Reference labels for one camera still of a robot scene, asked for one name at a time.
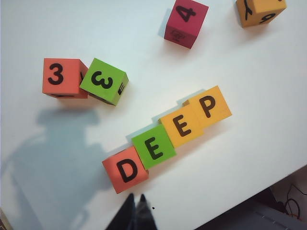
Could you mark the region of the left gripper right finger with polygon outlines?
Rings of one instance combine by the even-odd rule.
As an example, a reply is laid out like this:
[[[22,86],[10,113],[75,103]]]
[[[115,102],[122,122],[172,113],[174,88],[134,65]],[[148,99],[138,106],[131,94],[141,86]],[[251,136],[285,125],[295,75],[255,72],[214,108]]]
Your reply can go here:
[[[155,230],[156,224],[151,210],[144,194],[136,206],[136,229],[137,230]]]

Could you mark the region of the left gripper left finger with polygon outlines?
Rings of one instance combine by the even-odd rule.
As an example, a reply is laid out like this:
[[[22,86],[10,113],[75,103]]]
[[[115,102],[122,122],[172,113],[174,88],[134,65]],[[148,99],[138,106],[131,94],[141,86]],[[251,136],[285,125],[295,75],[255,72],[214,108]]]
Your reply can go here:
[[[113,217],[106,230],[135,230],[136,206],[134,194],[130,193],[119,211]]]

